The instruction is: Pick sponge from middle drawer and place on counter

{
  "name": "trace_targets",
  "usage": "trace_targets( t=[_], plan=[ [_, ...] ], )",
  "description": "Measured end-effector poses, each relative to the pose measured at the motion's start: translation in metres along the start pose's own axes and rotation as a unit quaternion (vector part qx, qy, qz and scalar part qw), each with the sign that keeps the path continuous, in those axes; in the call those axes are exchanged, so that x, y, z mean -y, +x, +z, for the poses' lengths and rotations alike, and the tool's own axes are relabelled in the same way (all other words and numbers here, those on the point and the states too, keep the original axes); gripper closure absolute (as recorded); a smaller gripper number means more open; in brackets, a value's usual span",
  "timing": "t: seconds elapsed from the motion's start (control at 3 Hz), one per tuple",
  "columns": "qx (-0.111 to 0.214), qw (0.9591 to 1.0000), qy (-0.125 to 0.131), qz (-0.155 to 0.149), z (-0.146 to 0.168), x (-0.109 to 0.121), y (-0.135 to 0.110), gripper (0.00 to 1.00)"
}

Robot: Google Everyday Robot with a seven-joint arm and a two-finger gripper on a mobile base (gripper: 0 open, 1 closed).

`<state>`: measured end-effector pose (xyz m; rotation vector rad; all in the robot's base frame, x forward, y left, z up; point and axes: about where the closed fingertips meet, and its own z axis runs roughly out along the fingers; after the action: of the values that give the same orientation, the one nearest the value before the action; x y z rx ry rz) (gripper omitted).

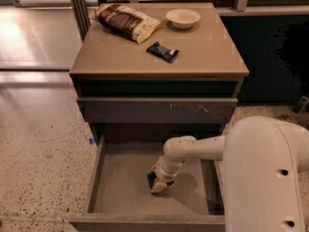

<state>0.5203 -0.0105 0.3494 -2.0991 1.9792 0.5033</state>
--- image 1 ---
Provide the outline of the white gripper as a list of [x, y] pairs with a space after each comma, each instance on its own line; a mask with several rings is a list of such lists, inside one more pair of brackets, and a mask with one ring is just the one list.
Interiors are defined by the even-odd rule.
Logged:
[[184, 165], [185, 159], [170, 159], [167, 156], [160, 157], [150, 168], [157, 179], [151, 184], [151, 193], [158, 194], [174, 185], [173, 180], [177, 177], [179, 170]]

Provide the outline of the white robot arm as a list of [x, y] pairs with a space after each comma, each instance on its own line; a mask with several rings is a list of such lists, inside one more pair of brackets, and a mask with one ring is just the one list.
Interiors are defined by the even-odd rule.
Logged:
[[309, 131], [265, 116], [237, 121], [225, 135], [172, 137], [148, 174], [151, 193], [174, 184], [192, 158], [223, 162], [226, 232], [305, 232], [298, 174], [309, 170]]

